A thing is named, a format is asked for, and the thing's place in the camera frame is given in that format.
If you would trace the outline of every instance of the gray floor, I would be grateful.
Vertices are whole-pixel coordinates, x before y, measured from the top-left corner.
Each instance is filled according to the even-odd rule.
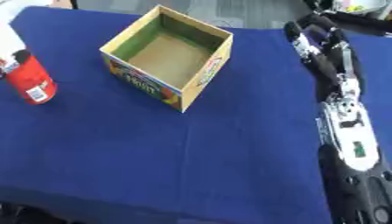
[[[162,4],[212,25],[281,28],[309,11],[303,0],[78,0],[86,10],[144,14]]]

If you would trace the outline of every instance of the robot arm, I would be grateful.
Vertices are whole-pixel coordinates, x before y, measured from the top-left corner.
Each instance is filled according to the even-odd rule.
[[[311,14],[284,29],[317,82],[319,164],[333,223],[392,223],[392,172],[361,103],[364,85],[355,51],[326,17]]]

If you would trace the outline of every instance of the table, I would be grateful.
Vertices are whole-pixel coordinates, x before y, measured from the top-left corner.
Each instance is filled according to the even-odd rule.
[[[0,83],[0,200],[89,223],[330,223],[312,77],[280,30],[229,29],[232,59],[180,114],[110,75],[99,47],[137,16],[32,7],[13,27],[59,83]],[[392,158],[390,39],[352,36]]]

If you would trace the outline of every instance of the fruit box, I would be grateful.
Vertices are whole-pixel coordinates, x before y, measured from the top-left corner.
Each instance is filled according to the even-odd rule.
[[[159,5],[100,50],[112,74],[185,112],[232,44],[231,32]]]

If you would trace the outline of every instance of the yellow box side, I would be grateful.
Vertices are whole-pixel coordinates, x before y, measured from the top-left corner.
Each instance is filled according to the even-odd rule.
[[[197,96],[203,91],[203,89],[207,86],[209,81],[221,70],[223,65],[230,58],[231,48],[233,45],[233,35],[222,44],[222,46],[215,52],[210,60],[203,66],[203,68],[198,72],[193,79],[183,88],[182,90],[182,101],[181,108],[184,113],[189,106],[193,103],[193,101],[197,98]],[[213,71],[209,71],[211,69],[211,62],[214,60],[220,60],[217,67],[213,68]]]
[[[185,24],[194,26],[203,32],[208,32],[210,34],[213,34],[213,35],[218,36],[223,39],[227,39],[228,37],[230,37],[230,35],[232,35],[232,33],[228,32],[228,31],[225,31],[225,30],[222,30],[221,28],[204,23],[204,22],[197,20],[195,18],[188,17],[187,15],[181,14],[179,12],[176,12],[175,10],[171,10],[169,8],[162,6],[162,5],[159,5],[158,7],[159,7],[159,10],[161,13],[164,13],[169,17],[175,18]]]
[[[144,16],[140,17],[135,23],[131,24],[127,29],[111,39],[106,45],[101,47],[101,52],[112,53],[118,46],[124,43],[127,39],[139,32],[151,20],[159,16],[159,6],[149,11]]]

